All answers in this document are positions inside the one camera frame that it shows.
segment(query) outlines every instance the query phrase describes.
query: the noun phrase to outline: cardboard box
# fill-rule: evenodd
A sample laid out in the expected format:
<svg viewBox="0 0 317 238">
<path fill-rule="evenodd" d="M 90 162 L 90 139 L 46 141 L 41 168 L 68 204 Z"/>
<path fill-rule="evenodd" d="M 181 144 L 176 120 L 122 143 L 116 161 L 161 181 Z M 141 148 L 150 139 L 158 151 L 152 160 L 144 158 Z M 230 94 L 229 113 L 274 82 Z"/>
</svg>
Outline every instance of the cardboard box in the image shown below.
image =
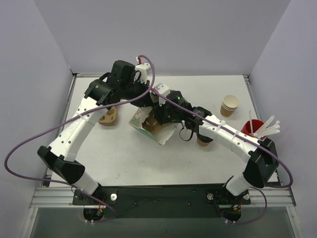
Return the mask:
<svg viewBox="0 0 317 238">
<path fill-rule="evenodd" d="M 139 132 L 153 139 L 160 145 L 164 145 L 165 142 L 173 135 L 177 123 L 166 123 L 160 125 L 154 118 L 154 112 L 152 107 L 139 108 L 130 119 L 129 125 L 136 128 Z"/>
</svg>

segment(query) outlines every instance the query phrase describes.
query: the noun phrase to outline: white backdrop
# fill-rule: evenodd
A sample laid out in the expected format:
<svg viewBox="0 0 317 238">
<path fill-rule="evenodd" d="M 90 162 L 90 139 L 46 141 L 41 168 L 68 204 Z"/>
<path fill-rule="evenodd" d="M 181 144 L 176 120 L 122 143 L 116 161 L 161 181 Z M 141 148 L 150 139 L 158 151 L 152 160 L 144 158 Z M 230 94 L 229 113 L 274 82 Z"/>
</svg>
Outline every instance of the white backdrop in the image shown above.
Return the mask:
<svg viewBox="0 0 317 238">
<path fill-rule="evenodd" d="M 145 54 L 158 74 L 250 73 L 290 0 L 34 0 L 76 73 Z"/>
<path fill-rule="evenodd" d="M 262 118 L 275 115 L 281 121 L 273 139 L 293 172 L 296 210 L 307 238 L 317 233 L 316 12 L 316 0 L 292 0 L 251 73 Z"/>
<path fill-rule="evenodd" d="M 58 124 L 72 79 L 54 38 L 32 0 L 0 1 L 0 237 L 20 237 L 35 182 L 16 178 L 3 166 L 15 145 Z M 37 155 L 56 133 L 18 149 L 9 167 L 42 178 Z"/>
</svg>

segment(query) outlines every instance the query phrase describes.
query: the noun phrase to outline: gray wall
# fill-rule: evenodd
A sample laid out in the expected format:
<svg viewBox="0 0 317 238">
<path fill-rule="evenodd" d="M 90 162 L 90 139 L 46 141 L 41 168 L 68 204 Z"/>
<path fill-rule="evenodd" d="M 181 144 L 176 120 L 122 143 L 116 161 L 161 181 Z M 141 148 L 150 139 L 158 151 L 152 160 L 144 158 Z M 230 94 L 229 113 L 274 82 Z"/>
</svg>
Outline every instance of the gray wall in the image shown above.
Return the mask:
<svg viewBox="0 0 317 238">
<path fill-rule="evenodd" d="M 35 0 L 73 72 L 151 57 L 159 74 L 251 72 L 290 0 Z"/>
<path fill-rule="evenodd" d="M 0 162 L 22 140 L 61 120 L 71 72 L 32 0 L 0 1 Z M 36 152 L 54 133 L 24 145 L 9 166 L 42 177 L 45 166 Z M 35 182 L 0 166 L 0 237 L 19 237 Z"/>
<path fill-rule="evenodd" d="M 251 73 L 263 119 L 281 121 L 280 158 L 294 175 L 305 237 L 316 237 L 317 1 L 292 0 Z M 284 181 L 288 182 L 285 173 Z"/>
</svg>

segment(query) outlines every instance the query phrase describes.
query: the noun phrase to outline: red cup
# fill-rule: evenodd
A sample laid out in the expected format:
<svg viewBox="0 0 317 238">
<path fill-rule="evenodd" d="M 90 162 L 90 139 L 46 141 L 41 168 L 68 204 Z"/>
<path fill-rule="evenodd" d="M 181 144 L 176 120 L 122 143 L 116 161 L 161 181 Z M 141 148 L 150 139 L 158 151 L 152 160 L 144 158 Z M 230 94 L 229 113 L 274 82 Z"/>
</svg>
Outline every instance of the red cup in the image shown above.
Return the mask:
<svg viewBox="0 0 317 238">
<path fill-rule="evenodd" d="M 253 127 L 253 133 L 255 133 L 262 125 L 264 124 L 263 121 L 257 120 L 257 119 L 252 119 L 252 127 Z M 245 125 L 243 126 L 242 133 L 251 136 L 251 127 L 250 127 L 250 121 L 247 121 L 247 123 L 245 123 Z"/>
</svg>

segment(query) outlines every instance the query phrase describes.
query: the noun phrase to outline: white table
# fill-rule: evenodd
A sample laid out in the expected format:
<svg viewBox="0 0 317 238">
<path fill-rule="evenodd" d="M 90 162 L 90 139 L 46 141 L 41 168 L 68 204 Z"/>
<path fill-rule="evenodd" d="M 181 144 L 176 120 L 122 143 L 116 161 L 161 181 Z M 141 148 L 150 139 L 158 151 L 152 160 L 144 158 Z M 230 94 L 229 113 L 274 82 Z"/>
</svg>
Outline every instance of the white table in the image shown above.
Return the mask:
<svg viewBox="0 0 317 238">
<path fill-rule="evenodd" d="M 74 115 L 89 83 L 95 79 L 77 78 L 67 119 Z M 241 75 L 158 76 L 155 85 L 160 82 L 180 90 L 193 106 L 206 108 L 238 130 L 249 120 L 249 110 L 257 118 Z M 220 114 L 220 106 L 228 94 L 240 99 L 240 107 L 225 118 Z M 224 183 L 244 170 L 246 164 L 216 142 L 201 147 L 196 136 L 189 142 L 181 140 L 178 133 L 181 126 L 165 145 L 158 145 L 128 124 L 136 110 L 132 105 L 119 106 L 117 124 L 97 123 L 78 152 L 76 160 L 101 185 Z M 52 179 L 61 178 L 54 173 Z M 269 181 L 278 181 L 276 173 Z"/>
</svg>

